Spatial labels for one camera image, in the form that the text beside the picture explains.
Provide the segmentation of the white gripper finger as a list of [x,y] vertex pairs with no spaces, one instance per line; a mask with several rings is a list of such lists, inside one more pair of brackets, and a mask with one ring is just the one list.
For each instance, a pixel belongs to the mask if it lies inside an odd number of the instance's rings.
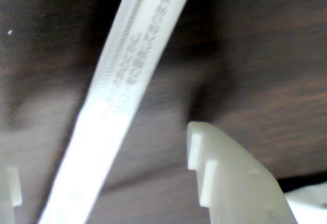
[[14,208],[22,204],[17,168],[1,166],[1,223],[15,224]]
[[222,130],[190,122],[187,156],[211,223],[297,222],[274,176]]

